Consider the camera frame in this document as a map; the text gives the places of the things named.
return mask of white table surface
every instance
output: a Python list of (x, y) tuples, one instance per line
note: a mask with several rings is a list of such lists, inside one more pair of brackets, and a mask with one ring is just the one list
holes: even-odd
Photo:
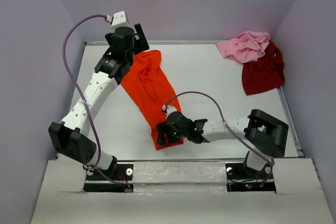
[[(220, 104), (227, 120), (249, 115), (252, 109), (261, 109), (287, 122), (277, 89), (245, 95), (241, 84), (243, 65), (223, 59), (215, 45), (150, 47), (161, 51), (161, 68), (176, 93), (194, 90), (211, 95)], [(83, 90), (106, 49), (107, 46), (86, 46), (78, 76)], [(72, 105), (78, 98), (79, 94), (75, 91)], [(220, 119), (216, 106), (206, 97), (187, 94), (180, 97), (179, 102), (183, 114), (192, 120)], [(194, 144), (186, 140), (184, 145), (156, 151), (150, 127), (121, 85), (107, 98), (94, 122), (102, 149), (119, 160), (244, 158), (248, 151), (237, 140), (209, 144)], [(95, 141), (92, 131), (89, 138)], [(285, 157), (297, 156), (289, 132)]]

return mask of pink cloth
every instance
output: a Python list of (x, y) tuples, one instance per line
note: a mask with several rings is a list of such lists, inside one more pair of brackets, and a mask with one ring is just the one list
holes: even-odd
[(240, 63), (257, 61), (265, 55), (265, 49), (269, 44), (270, 35), (257, 31), (245, 31), (237, 38), (217, 43), (218, 50), (224, 58)]

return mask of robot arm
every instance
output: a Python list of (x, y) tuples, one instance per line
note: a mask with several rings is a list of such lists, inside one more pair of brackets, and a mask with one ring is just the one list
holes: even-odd
[[(228, 125), (241, 139), (250, 141), (254, 150), (267, 160), (285, 155), (288, 125), (261, 110), (252, 110), (249, 116), (227, 122), (208, 119), (192, 121), (170, 105), (164, 105), (162, 111), (166, 114), (166, 121), (158, 127), (158, 143), (163, 146), (166, 142), (160, 136), (164, 135), (172, 142), (184, 137), (196, 144), (233, 139)], [(256, 171), (266, 168), (265, 160), (253, 152), (247, 153), (244, 163)]]
[[(106, 98), (130, 71), (134, 55), (149, 49), (141, 25), (134, 26), (135, 33), (125, 12), (116, 13), (113, 18), (107, 16), (107, 21), (113, 30), (105, 35), (110, 47), (94, 68), (84, 91), (86, 101), (79, 99), (61, 122), (53, 122), (48, 130), (55, 150), (82, 164), (94, 165), (98, 160), (97, 145), (87, 138), (91, 125), (85, 103), (94, 119)], [(102, 151), (97, 167), (107, 174), (113, 174), (117, 168), (117, 159)]]

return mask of purple cable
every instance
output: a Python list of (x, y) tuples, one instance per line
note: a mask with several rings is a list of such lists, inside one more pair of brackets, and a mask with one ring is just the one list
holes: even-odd
[(100, 14), (97, 14), (97, 15), (91, 15), (89, 17), (86, 17), (85, 19), (82, 19), (80, 22), (78, 22), (77, 24), (75, 24), (73, 26), (73, 28), (68, 32), (67, 36), (65, 37), (64, 39), (64, 42), (63, 42), (63, 48), (62, 48), (62, 56), (63, 56), (63, 62), (64, 62), (64, 66), (72, 80), (72, 82), (74, 83), (76, 89), (78, 90), (78, 93), (80, 95), (80, 97), (82, 98), (82, 100), (84, 101), (84, 106), (85, 106), (85, 109), (86, 109), (86, 112), (88, 114), (88, 119), (90, 121), (90, 125), (91, 125), (91, 128), (92, 128), (92, 131), (93, 131), (93, 134), (94, 134), (94, 137), (96, 138), (96, 142), (97, 142), (97, 147), (98, 147), (98, 158), (97, 158), (97, 162), (95, 163), (94, 167), (95, 169), (100, 173), (100, 175), (105, 178), (106, 180), (114, 183), (114, 184), (118, 184), (118, 185), (122, 185), (122, 183), (119, 183), (119, 182), (116, 182), (114, 180), (111, 180), (109, 177), (107, 177), (97, 166), (99, 164), (99, 161), (100, 161), (100, 157), (101, 157), (101, 146), (100, 146), (100, 141), (99, 141), (99, 138), (98, 138), (98, 133), (97, 133), (97, 130), (96, 130), (96, 127), (93, 123), (93, 118), (92, 118), (92, 115), (91, 115), (91, 112), (90, 112), (90, 108), (89, 106), (87, 105), (87, 101), (85, 99), (85, 96), (80, 88), (80, 86), (78, 85), (77, 83), (77, 80), (76, 78), (73, 76), (73, 74), (71, 73), (71, 70), (68, 66), (68, 62), (67, 62), (67, 58), (66, 58), (66, 55), (65, 55), (65, 49), (66, 49), (66, 46), (67, 46), (67, 42), (68, 42), (68, 39), (70, 37), (70, 35), (72, 34), (72, 32), (82, 23), (84, 23), (85, 21), (89, 20), (89, 19), (92, 19), (92, 18), (107, 18), (106, 15), (100, 15)]
[[(225, 123), (225, 118), (224, 118), (224, 115), (223, 115), (223, 112), (218, 104), (218, 102), (216, 102), (215, 99), (213, 99), (210, 95), (208, 94), (205, 94), (205, 93), (202, 93), (202, 92), (199, 92), (199, 91), (185, 91), (185, 92), (182, 92), (180, 94), (177, 94), (176, 96), (174, 96), (172, 99), (170, 99), (166, 104), (165, 106), (167, 107), (167, 105), (169, 103), (171, 103), (173, 100), (175, 100), (176, 98), (178, 98), (179, 96), (181, 95), (184, 95), (184, 94), (201, 94), (205, 97), (208, 97), (210, 100), (212, 100), (217, 108), (218, 108), (218, 111), (219, 111), (219, 114), (221, 115), (221, 118), (222, 118), (222, 121)], [(226, 128), (232, 133), (232, 135), (237, 138), (246, 148), (248, 148), (251, 152), (253, 152), (254, 154), (256, 154), (257, 156), (259, 156), (260, 158), (262, 158), (263, 160), (265, 160), (270, 166), (271, 166), (271, 170), (270, 170), (270, 173), (268, 174), (268, 177), (265, 178), (265, 180), (263, 182), (260, 183), (260, 185), (263, 185), (270, 177), (271, 177), (271, 174), (272, 174), (272, 171), (273, 171), (273, 166), (275, 165), (275, 162), (274, 162), (274, 159), (271, 158), (271, 160), (268, 160), (267, 158), (265, 158), (264, 156), (262, 156), (260, 153), (258, 153), (256, 150), (254, 150), (253, 148), (251, 148), (247, 143), (244, 142), (244, 140), (242, 140), (240, 138), (240, 136), (238, 136), (238, 134), (236, 132), (234, 132), (231, 127), (225, 123), (225, 126)]]

